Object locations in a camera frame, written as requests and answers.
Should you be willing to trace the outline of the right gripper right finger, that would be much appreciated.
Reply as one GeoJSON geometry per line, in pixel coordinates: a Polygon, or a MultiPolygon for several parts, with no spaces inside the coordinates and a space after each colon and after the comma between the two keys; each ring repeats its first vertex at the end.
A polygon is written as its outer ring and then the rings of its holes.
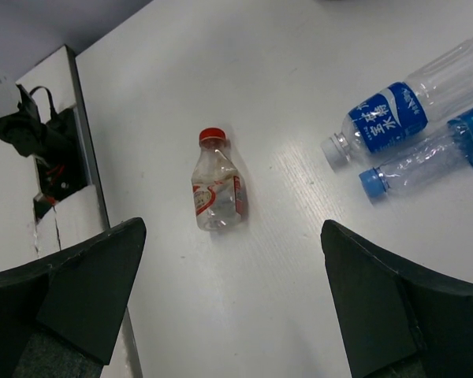
{"type": "Polygon", "coordinates": [[[322,251],[354,377],[473,377],[473,283],[324,222],[322,251]]]}

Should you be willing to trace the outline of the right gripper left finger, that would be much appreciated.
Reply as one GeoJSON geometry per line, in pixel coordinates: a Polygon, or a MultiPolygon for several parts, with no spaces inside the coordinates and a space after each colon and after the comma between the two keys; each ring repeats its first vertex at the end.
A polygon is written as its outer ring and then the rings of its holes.
{"type": "Polygon", "coordinates": [[[110,363],[147,229],[135,217],[0,272],[0,377],[99,377],[110,363]]]}

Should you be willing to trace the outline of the bottle with red cap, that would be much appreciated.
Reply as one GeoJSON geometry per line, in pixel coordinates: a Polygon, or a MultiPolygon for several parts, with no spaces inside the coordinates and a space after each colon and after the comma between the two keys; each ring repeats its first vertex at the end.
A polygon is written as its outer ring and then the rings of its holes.
{"type": "Polygon", "coordinates": [[[196,223],[203,231],[221,231],[244,218],[244,182],[226,153],[227,144],[220,128],[199,133],[200,154],[191,183],[196,223]]]}

